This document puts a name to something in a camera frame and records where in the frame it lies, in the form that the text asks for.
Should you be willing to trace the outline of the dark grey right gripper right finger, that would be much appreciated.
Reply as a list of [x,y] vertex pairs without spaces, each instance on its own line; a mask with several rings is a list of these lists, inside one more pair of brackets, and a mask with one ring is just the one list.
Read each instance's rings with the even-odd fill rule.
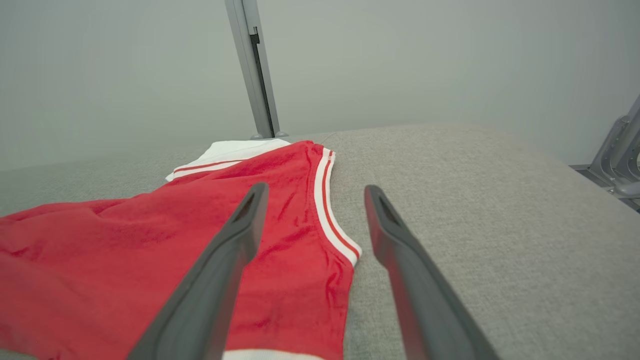
[[364,191],[372,250],[386,269],[407,360],[500,360],[381,187]]

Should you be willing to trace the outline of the grey partition post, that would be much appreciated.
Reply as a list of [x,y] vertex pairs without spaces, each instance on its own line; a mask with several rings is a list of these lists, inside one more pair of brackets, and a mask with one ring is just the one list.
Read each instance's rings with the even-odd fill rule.
[[258,0],[224,0],[253,114],[253,140],[288,137],[281,130]]

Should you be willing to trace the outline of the red white Bulls jersey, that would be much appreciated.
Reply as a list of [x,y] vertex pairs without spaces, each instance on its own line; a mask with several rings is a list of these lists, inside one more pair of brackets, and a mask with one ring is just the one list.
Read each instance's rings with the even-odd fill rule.
[[269,186],[224,360],[343,360],[362,250],[330,207],[335,153],[312,141],[218,141],[131,198],[0,218],[0,349],[123,360],[256,183]]

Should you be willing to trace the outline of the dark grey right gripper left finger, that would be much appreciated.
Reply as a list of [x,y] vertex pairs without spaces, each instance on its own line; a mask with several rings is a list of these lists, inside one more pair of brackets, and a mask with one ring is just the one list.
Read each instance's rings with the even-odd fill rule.
[[127,360],[222,360],[244,268],[256,257],[269,186],[250,187]]

